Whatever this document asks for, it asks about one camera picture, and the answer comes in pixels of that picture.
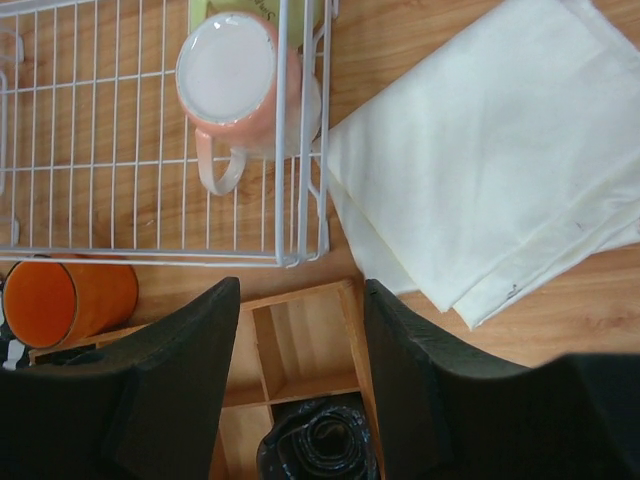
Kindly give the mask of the orange enamel mug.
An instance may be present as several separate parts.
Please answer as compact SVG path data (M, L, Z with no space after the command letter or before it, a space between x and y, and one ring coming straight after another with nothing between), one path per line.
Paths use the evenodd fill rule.
M101 264L79 256L15 264L5 279L2 313L11 332L35 349L71 345L127 321L139 284L125 264Z

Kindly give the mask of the yellow-green mug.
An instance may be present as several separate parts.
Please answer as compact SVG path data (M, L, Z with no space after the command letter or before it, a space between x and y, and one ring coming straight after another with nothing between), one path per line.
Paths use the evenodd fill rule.
M299 48L304 41L304 22L306 1L289 0L287 13L288 44ZM200 0L190 2L191 31L207 17L222 12L248 12L271 22L275 27L280 22L280 1L278 0Z

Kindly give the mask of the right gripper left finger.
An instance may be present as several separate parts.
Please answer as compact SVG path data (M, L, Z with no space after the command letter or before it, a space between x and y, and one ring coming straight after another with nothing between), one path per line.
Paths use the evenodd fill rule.
M221 280L66 363L1 374L5 479L205 479L240 310Z

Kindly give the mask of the pink white mug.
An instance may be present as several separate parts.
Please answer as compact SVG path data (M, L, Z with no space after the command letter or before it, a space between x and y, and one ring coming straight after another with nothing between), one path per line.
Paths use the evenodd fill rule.
M284 132L277 128L278 33L261 17L221 12L201 23L184 42L176 64L176 88L195 127L199 179L214 195L238 184L251 157L297 156L302 134L321 127L322 96L316 79L303 85L301 56L288 48Z

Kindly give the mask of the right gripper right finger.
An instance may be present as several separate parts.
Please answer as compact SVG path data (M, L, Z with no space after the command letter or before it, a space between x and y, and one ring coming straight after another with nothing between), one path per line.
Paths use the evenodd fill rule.
M528 368L364 291L364 325L390 479L635 479L639 358L571 353Z

